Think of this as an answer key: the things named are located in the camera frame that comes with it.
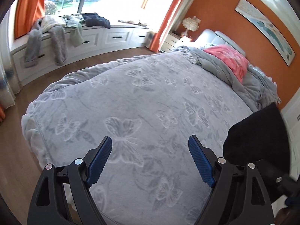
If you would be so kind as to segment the black pants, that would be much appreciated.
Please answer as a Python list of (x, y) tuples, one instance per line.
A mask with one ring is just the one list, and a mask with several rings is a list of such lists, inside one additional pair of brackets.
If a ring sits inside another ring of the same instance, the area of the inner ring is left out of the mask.
[(223, 144), (223, 156), (233, 165), (265, 160), (280, 171), (290, 171), (287, 129), (275, 103), (233, 125)]

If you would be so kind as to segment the grey butterfly bedspread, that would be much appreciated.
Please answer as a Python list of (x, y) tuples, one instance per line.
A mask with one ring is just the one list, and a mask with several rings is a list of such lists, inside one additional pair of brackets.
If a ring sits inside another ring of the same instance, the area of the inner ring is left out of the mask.
[(65, 166), (105, 136), (112, 152), (91, 195), (108, 224), (194, 224), (210, 193), (188, 150), (217, 156), (250, 108), (187, 54), (121, 59), (50, 84), (22, 117), (39, 164)]

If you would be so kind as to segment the grey crumpled duvet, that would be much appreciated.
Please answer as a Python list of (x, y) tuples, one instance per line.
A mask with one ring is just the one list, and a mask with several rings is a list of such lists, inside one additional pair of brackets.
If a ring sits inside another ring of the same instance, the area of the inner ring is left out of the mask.
[(179, 46), (175, 51), (184, 53), (191, 63), (200, 66), (229, 85), (252, 112), (261, 110), (272, 103), (280, 103), (276, 83), (258, 67), (249, 62), (243, 82), (240, 83), (222, 60), (206, 53), (204, 49)]

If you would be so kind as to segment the pink blanket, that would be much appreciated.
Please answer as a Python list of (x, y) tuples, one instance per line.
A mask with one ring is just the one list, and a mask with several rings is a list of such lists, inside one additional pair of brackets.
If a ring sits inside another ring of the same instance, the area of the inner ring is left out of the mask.
[(249, 64), (245, 56), (227, 45), (205, 48), (204, 51), (222, 60), (232, 70), (238, 81), (243, 82)]

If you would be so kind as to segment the white window bench cabinet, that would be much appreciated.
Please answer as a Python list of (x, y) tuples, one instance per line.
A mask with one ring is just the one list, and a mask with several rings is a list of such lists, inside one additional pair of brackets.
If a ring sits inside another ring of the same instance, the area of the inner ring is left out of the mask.
[[(73, 47), (70, 42), (70, 33), (66, 31), (68, 56), (65, 65), (100, 54), (143, 47), (148, 33), (148, 28), (132, 24), (117, 24), (110, 29), (96, 26), (83, 27), (84, 42), (78, 47)], [(11, 50), (16, 74), (23, 86), (59, 68), (50, 57), (50, 53), (44, 51), (41, 52), (36, 66), (23, 68), (21, 63), (24, 59), (27, 40), (28, 35), (16, 39)]]

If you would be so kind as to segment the white bedside table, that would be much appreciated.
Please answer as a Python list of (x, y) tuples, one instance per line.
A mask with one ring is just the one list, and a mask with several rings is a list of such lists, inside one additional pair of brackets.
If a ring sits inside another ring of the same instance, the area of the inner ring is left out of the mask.
[(174, 33), (169, 33), (163, 42), (160, 51), (170, 52), (179, 46), (180, 37)]

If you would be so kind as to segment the white upholstered headboard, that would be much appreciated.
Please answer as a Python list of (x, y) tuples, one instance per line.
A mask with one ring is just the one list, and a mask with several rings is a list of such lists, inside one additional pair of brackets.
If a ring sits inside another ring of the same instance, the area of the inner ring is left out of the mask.
[(196, 47), (203, 47), (207, 44), (227, 45), (238, 51), (243, 56), (246, 56), (244, 50), (239, 45), (237, 45), (236, 42), (234, 42), (231, 38), (220, 31), (205, 29), (194, 42), (194, 45)]

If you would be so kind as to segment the pale green garment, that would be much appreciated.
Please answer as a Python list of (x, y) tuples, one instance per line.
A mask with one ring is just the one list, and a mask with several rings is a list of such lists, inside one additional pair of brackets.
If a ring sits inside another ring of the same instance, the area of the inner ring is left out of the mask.
[(83, 44), (82, 23), (85, 22), (82, 15), (64, 15), (65, 28), (70, 31), (70, 41), (73, 47)]

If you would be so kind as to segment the orange curtain right of window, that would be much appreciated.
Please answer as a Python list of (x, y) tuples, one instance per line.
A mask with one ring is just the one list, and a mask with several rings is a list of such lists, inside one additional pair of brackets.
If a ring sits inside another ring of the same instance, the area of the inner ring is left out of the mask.
[(151, 41), (151, 44), (150, 44), (150, 47), (149, 47), (150, 51), (158, 52), (159, 46), (160, 46), (160, 43), (161, 43), (161, 38), (163, 36), (163, 32), (165, 31), (165, 29), (167, 29), (169, 21), (172, 18), (172, 13), (174, 11), (176, 11), (176, 7), (180, 3), (181, 3), (181, 0), (173, 0), (172, 1), (172, 3), (171, 3), (171, 5), (170, 5), (165, 17), (164, 17), (164, 20), (163, 20), (159, 30), (155, 33), (155, 35), (154, 35), (154, 37)]

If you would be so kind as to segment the orange curtain of window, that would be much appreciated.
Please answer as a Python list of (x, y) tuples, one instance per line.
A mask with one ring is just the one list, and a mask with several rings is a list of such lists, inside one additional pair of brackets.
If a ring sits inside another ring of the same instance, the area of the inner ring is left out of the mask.
[(27, 34), (37, 19), (45, 16), (45, 0), (18, 0), (15, 12), (14, 39)]
[(163, 32), (165, 31), (165, 29), (167, 29), (169, 21), (172, 18), (172, 13), (174, 11), (176, 11), (176, 7), (180, 3), (181, 3), (181, 0), (173, 0), (172, 1), (172, 3), (171, 3), (171, 5), (170, 5), (165, 17), (164, 17), (164, 20), (163, 20), (159, 30), (155, 33), (155, 35), (154, 35), (154, 37), (151, 41), (151, 44), (150, 44), (150, 47), (149, 47), (150, 51), (158, 52), (159, 46), (160, 46), (160, 43), (161, 43), (161, 38), (163, 36)]

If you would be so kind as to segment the grey knitted garment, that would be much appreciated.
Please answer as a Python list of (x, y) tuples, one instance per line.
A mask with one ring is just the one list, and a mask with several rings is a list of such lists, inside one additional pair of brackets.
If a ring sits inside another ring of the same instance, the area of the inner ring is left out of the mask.
[(22, 67), (36, 66), (42, 51), (50, 53), (54, 63), (62, 66), (68, 54), (65, 26), (63, 17), (56, 15), (46, 15), (37, 19), (28, 33)]

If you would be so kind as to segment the white shell table lamp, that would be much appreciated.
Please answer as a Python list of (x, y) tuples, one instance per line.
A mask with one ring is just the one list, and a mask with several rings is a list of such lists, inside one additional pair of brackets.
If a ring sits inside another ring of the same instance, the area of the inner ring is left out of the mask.
[(182, 21), (182, 25), (185, 28), (185, 31), (181, 33), (182, 37), (188, 37), (188, 32), (192, 31), (195, 32), (199, 29), (201, 20), (197, 18), (196, 16), (194, 17), (187, 17)]

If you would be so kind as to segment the dark blue folded garment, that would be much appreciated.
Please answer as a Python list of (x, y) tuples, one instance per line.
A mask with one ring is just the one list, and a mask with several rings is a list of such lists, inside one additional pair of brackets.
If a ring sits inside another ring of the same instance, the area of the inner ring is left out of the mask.
[(87, 27), (100, 26), (110, 29), (110, 21), (98, 15), (98, 13), (82, 13)]

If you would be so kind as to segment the orange curtain left of window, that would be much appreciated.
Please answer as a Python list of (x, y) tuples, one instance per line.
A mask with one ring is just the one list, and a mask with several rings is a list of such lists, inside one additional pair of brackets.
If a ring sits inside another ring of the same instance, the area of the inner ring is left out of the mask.
[(14, 39), (27, 34), (37, 19), (45, 16), (45, 0), (18, 0), (15, 12)]

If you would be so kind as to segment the framed feather wall painting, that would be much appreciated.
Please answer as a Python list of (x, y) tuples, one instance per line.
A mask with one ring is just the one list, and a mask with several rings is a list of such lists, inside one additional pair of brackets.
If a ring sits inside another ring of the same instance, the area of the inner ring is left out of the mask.
[(295, 57), (294, 50), (285, 37), (273, 25), (273, 23), (247, 0), (239, 0), (235, 11), (250, 21), (276, 48), (289, 67)]

